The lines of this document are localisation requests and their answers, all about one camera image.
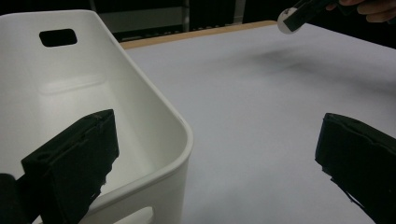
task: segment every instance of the finger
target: finger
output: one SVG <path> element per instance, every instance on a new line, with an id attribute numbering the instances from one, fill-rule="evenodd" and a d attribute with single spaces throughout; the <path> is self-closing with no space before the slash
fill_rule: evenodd
<path id="1" fill-rule="evenodd" d="M 332 11 L 333 9 L 335 9 L 337 7 L 336 4 L 329 4 L 326 6 L 326 10 L 328 11 Z"/>
<path id="2" fill-rule="evenodd" d="M 384 22 L 384 21 L 390 21 L 395 17 L 396 17 L 396 8 L 385 12 L 370 14 L 366 16 L 366 20 L 368 22 Z"/>
<path id="3" fill-rule="evenodd" d="M 386 12 L 393 8 L 396 8 L 396 1 L 377 0 L 361 3 L 358 6 L 358 12 L 362 15 L 369 15 L 379 12 Z"/>
<path id="4" fill-rule="evenodd" d="M 354 5 L 360 4 L 364 1 L 365 0 L 340 0 L 339 3 L 342 6 L 348 7 L 348 6 L 354 6 Z"/>

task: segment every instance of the basket handle hole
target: basket handle hole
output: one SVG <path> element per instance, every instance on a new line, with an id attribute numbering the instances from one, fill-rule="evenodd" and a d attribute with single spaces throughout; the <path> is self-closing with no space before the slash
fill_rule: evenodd
<path id="1" fill-rule="evenodd" d="M 77 44 L 77 36 L 72 29 L 43 31 L 40 32 L 39 37 L 47 48 Z"/>

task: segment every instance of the wooden table edge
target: wooden table edge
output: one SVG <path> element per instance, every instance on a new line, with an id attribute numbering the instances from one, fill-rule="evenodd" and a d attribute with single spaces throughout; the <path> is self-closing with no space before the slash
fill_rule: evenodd
<path id="1" fill-rule="evenodd" d="M 233 32 L 233 31 L 254 29 L 254 28 L 258 28 L 258 27 L 275 25 L 275 24 L 276 24 L 276 21 L 257 21 L 257 22 L 252 22 L 252 23 L 244 23 L 244 24 L 231 25 L 231 26 L 225 26 L 225 27 L 220 27 L 220 28 L 192 31 L 192 32 L 180 33 L 180 34 L 175 34 L 175 35 L 163 35 L 163 36 L 152 37 L 152 38 L 147 38 L 147 39 L 126 41 L 126 42 L 121 42 L 120 45 L 124 49 L 132 49 L 132 48 L 145 47 L 145 46 L 149 46 L 149 45 L 161 44 L 161 43 L 177 41 L 177 40 L 182 40 L 182 39 L 194 38 L 197 36 L 217 35 L 217 34 Z"/>

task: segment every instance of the white table surface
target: white table surface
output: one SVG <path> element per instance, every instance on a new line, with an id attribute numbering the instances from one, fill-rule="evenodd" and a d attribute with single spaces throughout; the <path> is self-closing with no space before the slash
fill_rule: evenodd
<path id="1" fill-rule="evenodd" d="M 395 49 L 305 25 L 127 53 L 194 132 L 182 223 L 374 223 L 314 158 L 327 112 L 396 136 Z"/>

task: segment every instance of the plastic bin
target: plastic bin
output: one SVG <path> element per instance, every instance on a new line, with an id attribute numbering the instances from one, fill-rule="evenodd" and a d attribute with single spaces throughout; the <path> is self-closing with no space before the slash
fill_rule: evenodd
<path id="1" fill-rule="evenodd" d="M 1 173 L 19 178 L 22 158 L 74 121 L 109 108 L 120 157 L 81 223 L 179 223 L 191 128 L 96 13 L 0 17 Z"/>

